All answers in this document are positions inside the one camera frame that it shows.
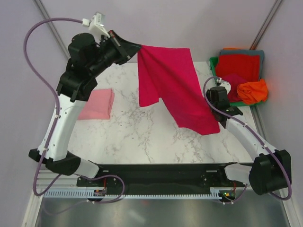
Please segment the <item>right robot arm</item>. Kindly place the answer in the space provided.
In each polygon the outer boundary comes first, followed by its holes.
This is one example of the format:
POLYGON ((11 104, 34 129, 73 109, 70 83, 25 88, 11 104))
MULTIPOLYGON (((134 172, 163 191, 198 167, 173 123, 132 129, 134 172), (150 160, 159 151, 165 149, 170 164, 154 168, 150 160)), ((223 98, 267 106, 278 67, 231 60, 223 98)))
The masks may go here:
POLYGON ((218 183, 228 186, 233 181, 241 182, 251 186, 258 195, 274 195, 275 191, 287 189, 288 195, 282 200, 290 199, 292 161, 289 152, 278 150, 248 125, 240 109, 230 105, 222 81, 210 89, 203 88, 203 94, 215 119, 241 143, 253 161, 250 166, 227 164, 217 174, 218 183))

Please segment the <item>magenta t-shirt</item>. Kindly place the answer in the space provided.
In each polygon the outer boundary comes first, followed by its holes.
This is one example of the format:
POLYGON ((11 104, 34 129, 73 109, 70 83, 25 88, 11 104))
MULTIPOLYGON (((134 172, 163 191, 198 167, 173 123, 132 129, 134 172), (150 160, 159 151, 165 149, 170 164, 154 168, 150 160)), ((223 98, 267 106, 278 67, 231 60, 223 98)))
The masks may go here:
POLYGON ((200 135, 219 133, 202 95, 190 49, 143 45, 137 56, 141 107, 161 99, 178 127, 200 135))

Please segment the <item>light pink t-shirt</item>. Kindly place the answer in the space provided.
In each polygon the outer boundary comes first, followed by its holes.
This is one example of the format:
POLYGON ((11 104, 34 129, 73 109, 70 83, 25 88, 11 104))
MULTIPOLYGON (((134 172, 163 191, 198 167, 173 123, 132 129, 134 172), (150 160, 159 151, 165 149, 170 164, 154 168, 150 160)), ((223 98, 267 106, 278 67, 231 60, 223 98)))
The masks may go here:
POLYGON ((78 120, 109 120, 114 98, 111 88, 93 90, 78 120))

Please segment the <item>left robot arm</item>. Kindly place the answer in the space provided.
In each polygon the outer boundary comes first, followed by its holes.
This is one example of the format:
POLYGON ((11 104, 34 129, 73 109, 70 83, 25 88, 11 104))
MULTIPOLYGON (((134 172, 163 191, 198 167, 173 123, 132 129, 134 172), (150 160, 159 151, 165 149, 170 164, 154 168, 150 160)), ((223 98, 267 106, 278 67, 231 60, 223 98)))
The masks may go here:
POLYGON ((82 175, 93 186, 101 185, 104 175, 99 166, 69 152, 69 140, 80 112, 98 84, 97 76, 113 63, 127 63, 140 49, 140 44, 122 39, 113 30, 99 43, 89 33, 74 36, 68 46, 71 57, 55 92, 59 104, 51 119, 56 120, 56 126, 49 125, 44 141, 28 156, 54 173, 82 175))

